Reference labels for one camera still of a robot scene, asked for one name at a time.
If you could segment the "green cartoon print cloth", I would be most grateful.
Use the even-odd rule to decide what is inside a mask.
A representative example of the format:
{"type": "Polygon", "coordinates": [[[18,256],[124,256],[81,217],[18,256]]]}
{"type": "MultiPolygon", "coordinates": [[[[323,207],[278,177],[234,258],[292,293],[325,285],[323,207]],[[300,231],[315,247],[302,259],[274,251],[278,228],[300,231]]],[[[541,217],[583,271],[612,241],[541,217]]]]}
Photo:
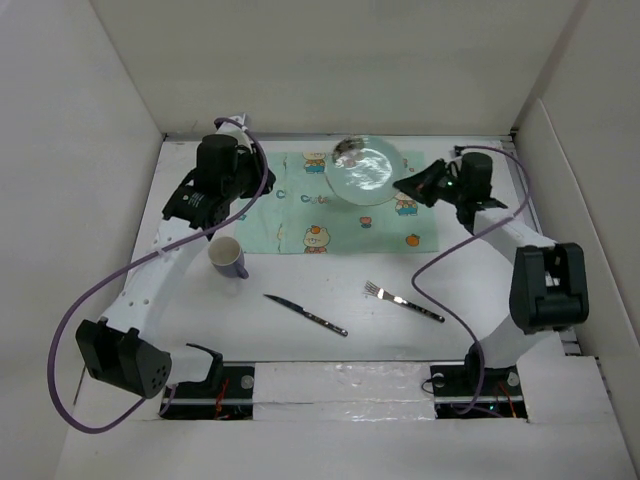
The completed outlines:
{"type": "Polygon", "coordinates": [[[434,212],[397,192],[376,206],[339,197],[324,175],[324,152],[268,155],[276,176],[271,193],[235,222],[251,254],[431,253],[439,250],[434,212]]]}

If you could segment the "light green floral plate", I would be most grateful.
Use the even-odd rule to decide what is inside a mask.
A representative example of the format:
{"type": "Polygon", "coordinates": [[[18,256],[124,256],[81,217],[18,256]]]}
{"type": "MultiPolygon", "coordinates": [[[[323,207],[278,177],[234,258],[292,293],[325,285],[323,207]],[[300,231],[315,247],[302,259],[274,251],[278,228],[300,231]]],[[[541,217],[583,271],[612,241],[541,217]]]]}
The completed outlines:
{"type": "Polygon", "coordinates": [[[333,193],[358,206],[386,203],[405,174],[404,158],[377,136],[350,136],[338,142],[327,160],[325,177],[333,193]]]}

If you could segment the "purple ceramic mug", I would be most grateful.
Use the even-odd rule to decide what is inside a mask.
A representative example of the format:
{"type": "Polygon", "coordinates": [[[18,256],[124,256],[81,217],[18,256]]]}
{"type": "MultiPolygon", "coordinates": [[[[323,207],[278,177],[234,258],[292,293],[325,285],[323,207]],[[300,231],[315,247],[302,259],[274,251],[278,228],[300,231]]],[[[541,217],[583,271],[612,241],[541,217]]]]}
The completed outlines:
{"type": "Polygon", "coordinates": [[[249,278],[244,251],[236,239],[227,236],[214,238],[208,248],[208,257],[211,265],[223,277],[242,280],[249,278]]]}

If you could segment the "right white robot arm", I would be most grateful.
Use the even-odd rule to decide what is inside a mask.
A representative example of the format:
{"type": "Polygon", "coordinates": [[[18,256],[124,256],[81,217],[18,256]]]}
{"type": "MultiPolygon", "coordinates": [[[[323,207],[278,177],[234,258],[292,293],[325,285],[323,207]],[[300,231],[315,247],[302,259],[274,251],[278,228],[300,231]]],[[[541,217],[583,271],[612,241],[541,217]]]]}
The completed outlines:
{"type": "Polygon", "coordinates": [[[470,238],[487,242],[513,267],[507,317],[465,357],[462,381],[476,394],[494,387],[498,371],[515,366],[537,343],[584,323],[589,314],[582,247],[558,243],[517,220],[493,197],[492,173],[487,148],[477,147],[394,184],[426,207],[439,201],[454,206],[470,238]]]}

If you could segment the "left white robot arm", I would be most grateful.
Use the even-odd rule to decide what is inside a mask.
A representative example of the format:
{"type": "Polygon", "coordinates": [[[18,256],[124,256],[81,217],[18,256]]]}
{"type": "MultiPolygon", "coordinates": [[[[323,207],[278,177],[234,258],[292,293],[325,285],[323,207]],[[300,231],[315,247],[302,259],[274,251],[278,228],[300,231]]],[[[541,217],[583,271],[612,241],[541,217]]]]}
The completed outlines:
{"type": "Polygon", "coordinates": [[[231,205],[270,191],[274,175],[258,144],[239,136],[205,136],[196,166],[162,210],[151,259],[132,269],[118,298],[75,339],[89,375],[145,399],[172,378],[174,359],[156,346],[164,309],[191,262],[227,223],[231,205]]]}

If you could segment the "steel fork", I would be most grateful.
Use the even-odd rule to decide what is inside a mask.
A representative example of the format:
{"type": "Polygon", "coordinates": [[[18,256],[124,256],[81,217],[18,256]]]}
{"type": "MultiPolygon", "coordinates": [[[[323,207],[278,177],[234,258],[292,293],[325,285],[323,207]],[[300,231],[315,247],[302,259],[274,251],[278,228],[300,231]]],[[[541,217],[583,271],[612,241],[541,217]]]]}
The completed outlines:
{"type": "Polygon", "coordinates": [[[373,284],[371,281],[367,281],[364,285],[364,292],[369,295],[369,296],[373,296],[376,297],[380,300],[383,301],[387,301],[387,302],[391,302],[394,303],[398,306],[401,306],[405,309],[411,310],[413,312],[416,312],[418,314],[421,314],[427,318],[430,318],[431,320],[434,320],[436,322],[439,323],[444,323],[445,322],[445,318],[435,312],[432,312],[424,307],[421,307],[413,302],[410,302],[400,296],[394,295],[392,293],[390,293],[389,291],[378,287],[377,285],[373,284]]]}

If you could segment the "steel table knife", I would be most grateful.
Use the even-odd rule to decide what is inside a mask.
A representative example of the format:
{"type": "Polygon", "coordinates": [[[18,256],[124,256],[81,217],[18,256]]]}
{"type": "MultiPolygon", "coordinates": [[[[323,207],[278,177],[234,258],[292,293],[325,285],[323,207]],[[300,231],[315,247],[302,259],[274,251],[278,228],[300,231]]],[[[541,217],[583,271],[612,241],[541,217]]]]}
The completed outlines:
{"type": "Polygon", "coordinates": [[[300,306],[300,305],[298,305],[298,304],[296,304],[296,303],[294,303],[294,302],[292,302],[290,300],[287,300],[287,299],[284,299],[282,297],[279,297],[279,296],[276,296],[276,295],[272,295],[272,294],[264,294],[264,297],[266,297],[266,298],[278,303],[279,305],[281,305],[281,306],[283,306],[283,307],[285,307],[285,308],[287,308],[287,309],[289,309],[289,310],[291,310],[291,311],[293,311],[293,312],[305,317],[306,319],[314,322],[315,324],[318,324],[318,325],[320,325],[320,326],[332,331],[333,333],[335,333],[337,335],[340,335],[343,338],[346,338],[349,335],[349,332],[346,329],[344,329],[344,328],[342,328],[340,326],[337,326],[334,323],[329,322],[329,321],[327,321],[327,320],[325,320],[325,319],[323,319],[323,318],[321,318],[321,317],[319,317],[319,316],[317,316],[317,315],[315,315],[315,314],[313,314],[311,312],[308,312],[302,306],[300,306]]]}

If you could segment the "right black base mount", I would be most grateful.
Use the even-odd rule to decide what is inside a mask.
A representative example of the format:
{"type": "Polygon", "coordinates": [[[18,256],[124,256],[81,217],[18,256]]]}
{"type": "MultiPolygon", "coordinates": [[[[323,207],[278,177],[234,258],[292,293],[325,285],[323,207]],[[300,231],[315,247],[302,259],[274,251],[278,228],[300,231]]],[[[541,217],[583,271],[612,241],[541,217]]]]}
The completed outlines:
{"type": "Polygon", "coordinates": [[[421,389],[432,396],[438,420],[528,418],[516,366],[486,369],[480,380],[476,365],[436,362],[421,389]]]}

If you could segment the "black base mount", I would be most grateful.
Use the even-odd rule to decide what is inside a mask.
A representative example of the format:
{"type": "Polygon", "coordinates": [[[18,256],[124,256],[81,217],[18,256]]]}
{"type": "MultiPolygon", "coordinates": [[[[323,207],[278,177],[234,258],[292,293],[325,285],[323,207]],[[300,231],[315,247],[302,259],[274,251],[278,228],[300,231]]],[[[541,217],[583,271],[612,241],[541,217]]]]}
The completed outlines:
{"type": "Polygon", "coordinates": [[[528,418],[516,366],[486,369],[480,380],[476,365],[436,362],[421,389],[432,396],[438,420],[528,418]]]}
{"type": "Polygon", "coordinates": [[[252,420],[255,375],[254,363],[225,363],[212,382],[167,387],[159,416],[164,420],[252,420]]]}

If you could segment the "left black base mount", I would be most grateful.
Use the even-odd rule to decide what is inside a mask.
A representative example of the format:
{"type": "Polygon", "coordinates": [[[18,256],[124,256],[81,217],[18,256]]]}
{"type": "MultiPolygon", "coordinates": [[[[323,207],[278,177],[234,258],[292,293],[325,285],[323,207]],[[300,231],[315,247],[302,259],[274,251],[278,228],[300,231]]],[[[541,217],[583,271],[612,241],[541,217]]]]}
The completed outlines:
{"type": "Polygon", "coordinates": [[[212,382],[167,387],[159,416],[164,420],[252,420],[255,375],[254,363],[225,363],[212,382]]]}

